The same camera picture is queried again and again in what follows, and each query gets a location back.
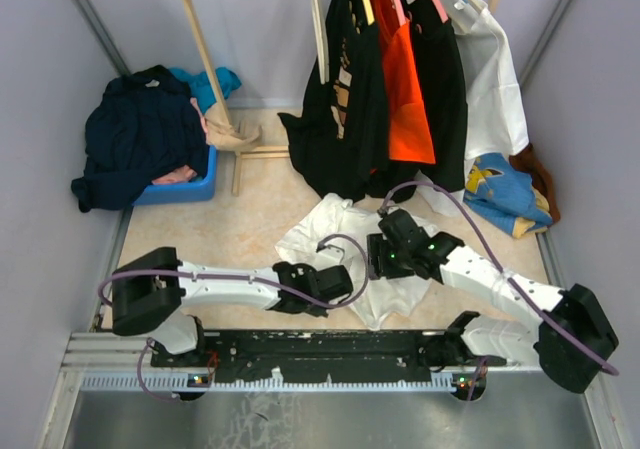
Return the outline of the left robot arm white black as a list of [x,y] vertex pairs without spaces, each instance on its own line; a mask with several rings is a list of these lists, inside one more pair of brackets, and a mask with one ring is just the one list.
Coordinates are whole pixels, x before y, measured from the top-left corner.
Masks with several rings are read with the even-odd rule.
[[151,338],[189,366],[206,358],[208,342],[196,319],[184,312],[188,307],[243,305],[325,317],[354,290],[339,263],[321,269],[285,261],[262,269],[221,269],[182,261],[173,247],[119,268],[111,287],[113,333]]

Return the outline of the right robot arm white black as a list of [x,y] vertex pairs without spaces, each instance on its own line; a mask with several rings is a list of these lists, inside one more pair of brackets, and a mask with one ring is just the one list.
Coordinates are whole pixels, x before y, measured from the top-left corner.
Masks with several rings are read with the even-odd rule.
[[382,215],[367,237],[373,279],[419,277],[466,291],[510,315],[498,320],[467,315],[446,341],[461,365],[478,356],[533,366],[558,386],[582,394],[602,372],[619,340],[596,295],[575,284],[564,289],[500,269],[447,233],[429,235],[405,210]]

